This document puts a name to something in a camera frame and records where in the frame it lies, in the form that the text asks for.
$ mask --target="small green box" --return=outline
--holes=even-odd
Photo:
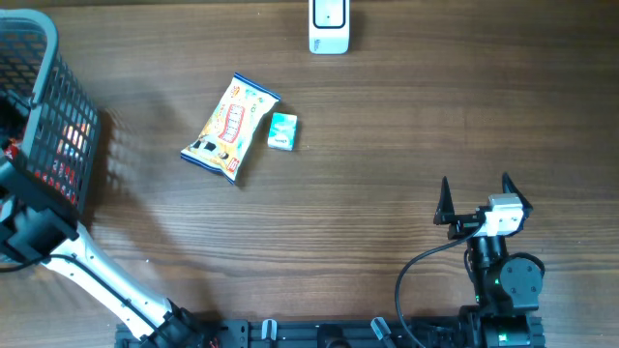
[[[297,116],[273,114],[273,122],[269,130],[269,147],[280,150],[292,151],[294,147],[294,135],[297,132]]]

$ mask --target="wooden table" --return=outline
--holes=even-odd
[[[341,56],[308,51],[307,5],[44,10],[104,120],[85,221],[139,280],[194,312],[395,318],[404,263],[509,171],[535,206],[511,251],[547,266],[548,347],[619,343],[616,2],[355,3]],[[299,115],[292,153],[256,132],[239,185],[179,159],[234,72]],[[402,288],[407,315],[474,303],[463,248]],[[44,269],[0,277],[0,347],[109,347],[119,320]]]

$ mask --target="white camera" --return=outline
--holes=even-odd
[[[350,42],[350,0],[309,0],[309,51],[342,54]]]

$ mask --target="black wire basket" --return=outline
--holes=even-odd
[[[16,229],[7,219],[19,207],[67,219],[83,213],[101,133],[97,108],[58,52],[45,14],[0,10],[0,115],[3,252]]]

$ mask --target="snack bag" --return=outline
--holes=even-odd
[[[276,93],[234,73],[197,140],[181,151],[181,159],[222,173],[234,184],[253,132],[279,100]]]

